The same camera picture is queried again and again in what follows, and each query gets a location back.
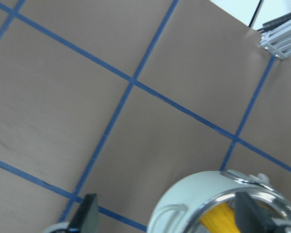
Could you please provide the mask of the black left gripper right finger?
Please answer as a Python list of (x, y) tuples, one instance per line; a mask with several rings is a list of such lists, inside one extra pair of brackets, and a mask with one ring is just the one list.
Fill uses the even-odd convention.
[(241, 233), (273, 233), (276, 224), (246, 192), (236, 192), (234, 219)]

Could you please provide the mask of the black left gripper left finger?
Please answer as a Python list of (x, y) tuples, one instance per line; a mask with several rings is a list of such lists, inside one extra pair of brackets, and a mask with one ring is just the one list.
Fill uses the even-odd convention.
[(68, 232), (97, 233), (98, 219), (97, 194), (86, 194), (68, 225)]

